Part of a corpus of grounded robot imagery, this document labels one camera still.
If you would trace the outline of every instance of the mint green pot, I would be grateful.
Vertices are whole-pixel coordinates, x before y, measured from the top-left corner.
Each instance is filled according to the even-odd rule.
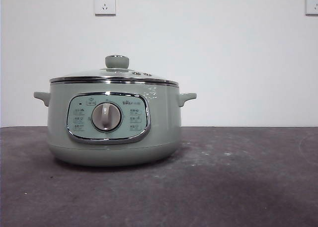
[[[50,93],[34,93],[49,108],[48,144],[55,157],[79,165],[122,166],[176,151],[180,107],[196,94],[180,94],[178,83],[129,70],[128,64],[123,56],[106,57],[106,69],[54,78]]]

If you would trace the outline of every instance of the lid knob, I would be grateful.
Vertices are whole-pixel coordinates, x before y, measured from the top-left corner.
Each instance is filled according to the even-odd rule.
[[[105,58],[107,68],[127,69],[129,66],[129,58],[121,55],[112,55]]]

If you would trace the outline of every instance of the metal rim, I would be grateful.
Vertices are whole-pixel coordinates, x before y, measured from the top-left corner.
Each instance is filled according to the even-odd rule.
[[[103,80],[114,80],[114,81],[143,81],[151,83],[165,83],[179,85],[178,82],[166,80],[166,79],[153,79],[153,78],[138,78],[138,77],[111,77],[111,76],[65,76],[50,79],[50,83],[61,82],[61,81],[103,81]]]
[[[123,81],[123,80],[74,80],[74,81],[58,81],[52,82],[51,85],[58,84],[142,84],[142,85],[162,85],[179,88],[177,84],[145,82],[145,81]]]

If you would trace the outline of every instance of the chrome trim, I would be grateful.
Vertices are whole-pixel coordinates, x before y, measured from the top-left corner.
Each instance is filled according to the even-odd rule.
[[[80,137],[80,136],[77,136],[77,135],[73,134],[70,131],[69,125],[68,125],[71,102],[76,97],[88,96],[88,95],[122,95],[122,96],[134,96],[134,97],[140,98],[144,102],[145,109],[146,109],[146,118],[147,118],[146,127],[144,128],[144,130],[141,133],[139,133],[139,134],[137,134],[135,136],[131,136],[131,137],[127,137],[127,138],[120,138],[120,139],[90,139],[90,138],[84,138],[84,137]],[[80,143],[85,143],[85,144],[113,145],[113,144],[127,144],[127,143],[138,142],[141,139],[143,139],[149,133],[150,128],[151,128],[151,119],[150,119],[149,105],[148,105],[147,100],[140,94],[124,93],[124,92],[111,92],[111,91],[79,93],[78,95],[74,96],[70,100],[69,108],[68,108],[68,115],[66,117],[66,128],[68,130],[68,133],[69,133],[70,137],[73,140],[75,140],[77,142],[80,142]]]
[[[122,56],[122,55],[111,55],[111,56],[107,56],[107,57],[125,57],[125,56]]]
[[[65,76],[50,79],[50,83],[60,81],[90,81],[90,80],[111,80],[111,81],[141,81],[152,83],[165,83],[179,85],[178,82],[166,79],[153,79],[144,77],[117,77],[117,76]]]
[[[147,84],[147,85],[163,85],[179,88],[177,84],[168,83],[154,83],[154,82],[144,82],[144,81],[122,81],[122,80],[83,80],[83,81],[59,81],[51,83],[54,84]]]

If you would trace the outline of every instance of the control panel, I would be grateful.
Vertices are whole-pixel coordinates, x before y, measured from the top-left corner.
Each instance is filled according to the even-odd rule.
[[[84,93],[70,101],[67,129],[78,142],[137,142],[148,133],[150,126],[148,103],[138,94]]]

